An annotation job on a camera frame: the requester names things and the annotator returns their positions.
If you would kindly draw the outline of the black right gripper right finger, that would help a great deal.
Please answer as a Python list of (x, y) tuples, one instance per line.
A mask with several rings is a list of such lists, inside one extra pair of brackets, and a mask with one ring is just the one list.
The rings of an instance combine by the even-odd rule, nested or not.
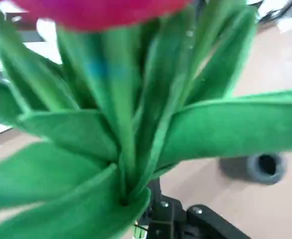
[(206, 205), (193, 205), (186, 214), (187, 222), (199, 229), (202, 239), (251, 238)]

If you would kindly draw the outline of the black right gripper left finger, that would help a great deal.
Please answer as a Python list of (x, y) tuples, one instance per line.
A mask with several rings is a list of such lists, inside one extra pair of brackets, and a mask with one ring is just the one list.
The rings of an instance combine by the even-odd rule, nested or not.
[(181, 202), (162, 193), (159, 178), (152, 180), (148, 185), (151, 190), (151, 202), (147, 238), (184, 238), (186, 212)]

